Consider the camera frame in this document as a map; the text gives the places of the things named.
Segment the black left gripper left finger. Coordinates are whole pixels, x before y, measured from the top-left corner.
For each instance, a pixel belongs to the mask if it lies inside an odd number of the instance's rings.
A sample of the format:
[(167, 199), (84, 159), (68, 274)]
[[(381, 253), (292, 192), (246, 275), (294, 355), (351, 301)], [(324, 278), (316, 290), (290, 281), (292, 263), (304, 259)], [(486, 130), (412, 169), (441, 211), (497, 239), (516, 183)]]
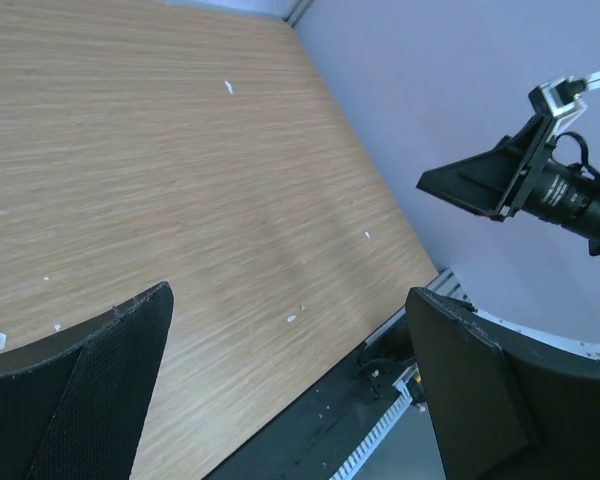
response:
[(171, 325), (161, 282), (0, 354), (0, 479), (127, 479)]

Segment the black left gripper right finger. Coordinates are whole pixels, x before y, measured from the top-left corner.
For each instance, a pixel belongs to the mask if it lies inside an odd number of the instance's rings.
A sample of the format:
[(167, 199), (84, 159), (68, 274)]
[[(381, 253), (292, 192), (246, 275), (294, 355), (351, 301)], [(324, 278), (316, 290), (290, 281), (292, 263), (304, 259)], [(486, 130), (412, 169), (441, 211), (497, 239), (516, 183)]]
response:
[(600, 479), (600, 361), (413, 288), (406, 313), (449, 479)]

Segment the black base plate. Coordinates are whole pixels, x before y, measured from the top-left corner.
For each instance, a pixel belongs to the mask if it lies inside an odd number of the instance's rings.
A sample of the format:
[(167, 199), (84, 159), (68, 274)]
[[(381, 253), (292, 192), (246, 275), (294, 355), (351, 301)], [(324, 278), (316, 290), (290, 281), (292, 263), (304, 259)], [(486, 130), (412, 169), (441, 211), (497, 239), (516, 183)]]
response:
[(355, 347), (210, 474), (210, 480), (330, 479), (399, 393), (415, 365), (404, 315)]

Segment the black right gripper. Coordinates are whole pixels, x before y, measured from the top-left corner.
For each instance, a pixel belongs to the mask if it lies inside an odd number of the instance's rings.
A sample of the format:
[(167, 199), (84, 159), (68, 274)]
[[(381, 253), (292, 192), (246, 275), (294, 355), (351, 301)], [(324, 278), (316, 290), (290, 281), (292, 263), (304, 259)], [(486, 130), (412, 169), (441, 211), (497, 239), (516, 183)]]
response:
[(565, 132), (580, 147), (580, 160), (549, 160), (551, 119), (533, 116), (494, 148), (424, 172), (416, 187), (469, 213), (503, 221), (523, 210), (588, 241), (600, 255), (600, 168), (589, 163), (584, 137)]

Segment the aluminium frame rail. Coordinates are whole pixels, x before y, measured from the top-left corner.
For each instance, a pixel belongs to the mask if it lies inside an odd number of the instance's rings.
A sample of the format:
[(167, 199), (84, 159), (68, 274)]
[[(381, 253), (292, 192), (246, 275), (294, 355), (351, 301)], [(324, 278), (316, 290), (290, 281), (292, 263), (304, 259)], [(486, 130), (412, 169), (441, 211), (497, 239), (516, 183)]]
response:
[[(445, 268), (442, 270), (438, 276), (426, 286), (426, 288), (434, 293), (442, 296), (448, 296), (454, 300), (464, 301), (467, 303), (471, 302), (468, 294), (465, 292), (459, 280), (450, 268)], [(397, 322), (405, 315), (405, 312), (406, 309), (404, 306), (402, 306), (365, 340), (365, 346), (370, 347), (373, 343), (380, 339), (391, 327), (394, 327), (397, 324)], [(554, 348), (558, 348), (583, 358), (600, 361), (600, 343), (589, 343), (553, 335), (548, 332), (504, 320), (482, 309), (478, 310), (478, 315), (494, 324), (499, 324), (502, 327), (550, 345)]]

